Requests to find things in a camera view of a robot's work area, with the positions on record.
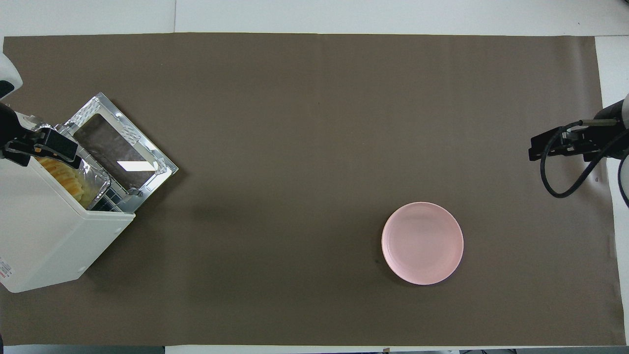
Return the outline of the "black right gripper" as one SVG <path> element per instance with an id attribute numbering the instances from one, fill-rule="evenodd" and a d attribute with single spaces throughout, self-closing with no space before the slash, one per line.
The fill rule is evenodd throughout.
<path id="1" fill-rule="evenodd" d="M 584 162 L 600 161 L 607 157 L 610 148 L 593 141 L 595 128 L 564 126 L 560 130 L 548 130 L 530 139 L 529 161 L 539 161 L 548 148 L 548 155 L 560 149 L 560 154 L 584 154 Z"/>

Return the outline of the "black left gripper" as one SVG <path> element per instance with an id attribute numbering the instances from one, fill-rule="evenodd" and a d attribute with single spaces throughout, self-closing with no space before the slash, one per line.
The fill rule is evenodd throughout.
<path id="1" fill-rule="evenodd" d="M 78 143 L 72 139 L 61 135 L 53 128 L 42 128 L 39 132 L 37 125 L 32 121 L 24 119 L 16 114 L 14 110 L 4 103 L 0 104 L 0 158 L 7 159 L 22 167 L 27 167 L 30 162 L 30 155 L 45 157 L 67 164 L 72 169 L 78 170 L 81 167 L 82 159 L 77 155 Z M 33 147 L 34 139 L 39 138 L 39 151 Z M 29 151 L 7 152 L 6 145 L 13 141 L 25 140 Z"/>

